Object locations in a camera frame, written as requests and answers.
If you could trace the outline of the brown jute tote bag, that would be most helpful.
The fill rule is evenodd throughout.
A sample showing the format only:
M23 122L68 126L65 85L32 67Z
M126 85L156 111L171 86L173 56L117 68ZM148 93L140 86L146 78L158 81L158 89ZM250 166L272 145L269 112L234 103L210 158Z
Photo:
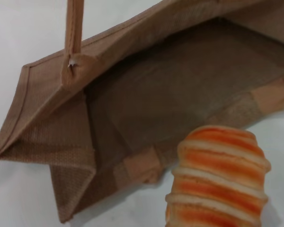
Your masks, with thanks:
M162 0L87 40L83 9L67 0L64 50L22 67L0 161L48 165L62 223L177 157L262 188L240 128L284 108L284 0Z

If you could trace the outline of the orange striped bread loaf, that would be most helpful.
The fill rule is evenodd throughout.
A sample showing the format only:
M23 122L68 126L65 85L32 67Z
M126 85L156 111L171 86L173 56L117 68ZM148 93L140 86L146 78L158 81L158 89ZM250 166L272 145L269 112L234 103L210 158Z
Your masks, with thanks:
M253 133L203 126L179 143L177 154L165 227L261 227L271 164Z

